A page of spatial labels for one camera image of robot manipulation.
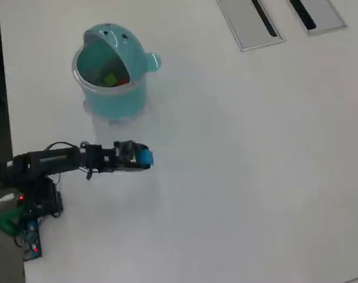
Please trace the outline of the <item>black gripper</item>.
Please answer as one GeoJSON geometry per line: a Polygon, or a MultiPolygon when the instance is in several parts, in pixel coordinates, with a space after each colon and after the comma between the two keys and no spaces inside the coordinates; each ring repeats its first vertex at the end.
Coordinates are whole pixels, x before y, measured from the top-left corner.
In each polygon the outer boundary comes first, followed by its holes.
{"type": "Polygon", "coordinates": [[[136,152],[149,151],[149,147],[143,143],[134,143],[134,149],[107,149],[109,158],[107,167],[115,171],[143,171],[151,168],[151,163],[137,163],[136,152]]]}

